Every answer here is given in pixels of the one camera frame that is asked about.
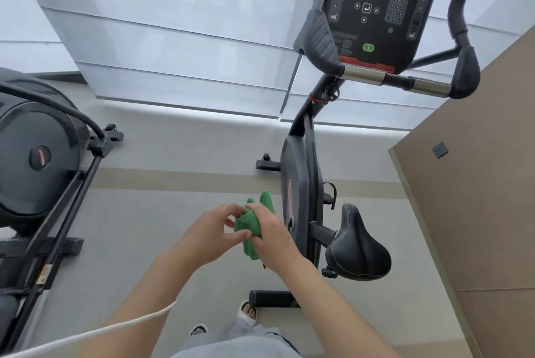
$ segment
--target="gray pants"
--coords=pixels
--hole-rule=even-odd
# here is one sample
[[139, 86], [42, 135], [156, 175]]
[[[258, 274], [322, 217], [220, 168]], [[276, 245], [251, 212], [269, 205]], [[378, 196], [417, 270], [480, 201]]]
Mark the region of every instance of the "gray pants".
[[288, 339], [283, 335], [277, 327], [264, 328], [261, 324], [254, 325], [253, 327], [243, 318], [236, 318], [232, 324], [224, 329], [221, 333], [214, 335], [212, 333], [202, 333], [191, 335], [189, 340], [187, 340], [177, 352], [185, 351], [186, 349], [200, 347], [202, 345], [213, 344], [214, 342], [228, 341], [234, 338], [243, 337], [244, 335], [255, 335], [257, 337], [268, 337], [274, 338], [281, 342], [286, 343], [290, 346], [295, 352], [299, 351], [293, 346], [293, 344], [288, 341]]

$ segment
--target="green cloth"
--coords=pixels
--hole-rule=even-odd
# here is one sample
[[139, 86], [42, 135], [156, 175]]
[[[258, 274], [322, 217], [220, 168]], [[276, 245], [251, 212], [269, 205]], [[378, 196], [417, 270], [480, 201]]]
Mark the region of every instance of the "green cloth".
[[[254, 203], [254, 202], [255, 202], [254, 199], [247, 199], [247, 203]], [[267, 190], [263, 191], [260, 194], [260, 203], [262, 203], [264, 206], [267, 207], [269, 211], [275, 214], [275, 210], [273, 208], [273, 202], [271, 201], [271, 194], [269, 194]], [[260, 223], [258, 222], [258, 219], [255, 216], [255, 213], [253, 213], [251, 209], [247, 209], [247, 213], [245, 213], [241, 217], [238, 217], [234, 221], [234, 224], [235, 224], [234, 231], [248, 229], [251, 231], [253, 235], [262, 237], [262, 233], [260, 232]], [[252, 246], [249, 240], [244, 241], [244, 253], [245, 255], [250, 257], [251, 260], [258, 259], [258, 254], [256, 253], [254, 247]]]

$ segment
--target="slipper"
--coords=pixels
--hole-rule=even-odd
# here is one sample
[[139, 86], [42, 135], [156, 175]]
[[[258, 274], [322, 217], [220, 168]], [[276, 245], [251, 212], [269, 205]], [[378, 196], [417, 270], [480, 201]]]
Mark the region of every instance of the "slipper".
[[256, 320], [258, 319], [258, 312], [256, 312], [256, 318], [250, 318], [247, 314], [245, 314], [242, 310], [244, 309], [244, 306], [249, 303], [249, 300], [244, 300], [240, 304], [240, 308], [237, 311], [237, 318], [243, 318], [249, 326], [254, 326], [256, 324]]
[[198, 334], [193, 334], [193, 332], [195, 330], [197, 330], [198, 328], [202, 328], [204, 330], [204, 333], [200, 333], [200, 334], [206, 334], [208, 333], [208, 327], [206, 327], [205, 324], [197, 324], [195, 327], [193, 327], [193, 329], [189, 332], [190, 335], [198, 335]]

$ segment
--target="elliptical machine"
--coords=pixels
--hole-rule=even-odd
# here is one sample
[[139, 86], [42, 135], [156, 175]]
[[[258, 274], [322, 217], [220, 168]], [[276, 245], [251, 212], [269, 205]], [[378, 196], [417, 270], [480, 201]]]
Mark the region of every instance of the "elliptical machine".
[[[50, 84], [0, 68], [0, 227], [16, 232], [0, 238], [0, 355], [28, 348], [62, 260], [84, 244], [67, 236], [70, 227], [101, 160], [123, 137]], [[93, 160], [84, 170], [87, 151]]]
[[[463, 99], [476, 91], [480, 69], [470, 44], [463, 10], [466, 0], [451, 0], [448, 26], [455, 47], [413, 60], [433, 0], [313, 0], [294, 43], [324, 75], [293, 121], [280, 162], [269, 154], [256, 168], [281, 172], [284, 224], [299, 251], [316, 267], [321, 246], [327, 266], [322, 274], [352, 280], [375, 280], [391, 269], [387, 249], [366, 231], [358, 208], [342, 206], [339, 231], [323, 226], [323, 206], [334, 209], [337, 197], [323, 190], [316, 156], [314, 117], [340, 94], [345, 80], [388, 85], [406, 91]], [[401, 76], [407, 69], [458, 57], [451, 84]], [[290, 292], [251, 291], [255, 307], [298, 307]]]

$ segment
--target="bike seat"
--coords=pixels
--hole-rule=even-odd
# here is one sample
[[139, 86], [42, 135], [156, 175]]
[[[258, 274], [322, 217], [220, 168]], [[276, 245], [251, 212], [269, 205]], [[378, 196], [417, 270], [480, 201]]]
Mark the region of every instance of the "bike seat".
[[327, 265], [343, 278], [374, 280], [385, 276], [392, 260], [388, 250], [366, 231], [358, 208], [342, 206], [342, 224], [325, 251]]

